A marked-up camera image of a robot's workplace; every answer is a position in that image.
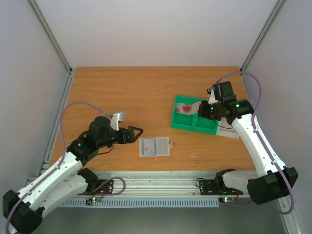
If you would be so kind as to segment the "translucent grey card holder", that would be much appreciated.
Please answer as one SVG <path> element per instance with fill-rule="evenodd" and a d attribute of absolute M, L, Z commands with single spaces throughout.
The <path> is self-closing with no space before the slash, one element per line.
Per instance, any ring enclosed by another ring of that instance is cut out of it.
<path fill-rule="evenodd" d="M 150 137 L 155 140 L 156 154 L 154 156 L 143 156 L 142 155 L 142 140 L 139 139 L 139 156 L 140 157 L 157 157 L 157 156 L 170 156 L 171 148 L 173 143 L 170 141 L 169 137 Z"/>

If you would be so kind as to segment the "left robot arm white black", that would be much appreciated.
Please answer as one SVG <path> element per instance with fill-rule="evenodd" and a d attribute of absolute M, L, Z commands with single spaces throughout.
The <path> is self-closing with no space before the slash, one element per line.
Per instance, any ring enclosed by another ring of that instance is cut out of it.
<path fill-rule="evenodd" d="M 30 234 L 67 199 L 103 190 L 98 176 L 85 165 L 99 155 L 100 148 L 134 143 L 143 133 L 141 128 L 118 124 L 115 117 L 96 117 L 46 172 L 17 192 L 7 191 L 2 197 L 6 233 L 12 226 L 18 234 Z"/>

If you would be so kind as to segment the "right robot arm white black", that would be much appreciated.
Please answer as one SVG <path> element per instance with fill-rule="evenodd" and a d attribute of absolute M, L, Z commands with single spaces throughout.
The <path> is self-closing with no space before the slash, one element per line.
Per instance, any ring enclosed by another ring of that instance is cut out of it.
<path fill-rule="evenodd" d="M 210 120 L 226 119 L 239 134 L 256 169 L 256 175 L 234 169 L 217 173 L 218 192 L 236 189 L 247 193 L 257 205 L 286 196 L 294 201 L 292 188 L 298 178 L 296 169 L 287 167 L 275 153 L 257 122 L 255 110 L 248 100 L 236 98 L 229 81 L 212 86 L 210 98 L 200 103 L 198 115 Z"/>

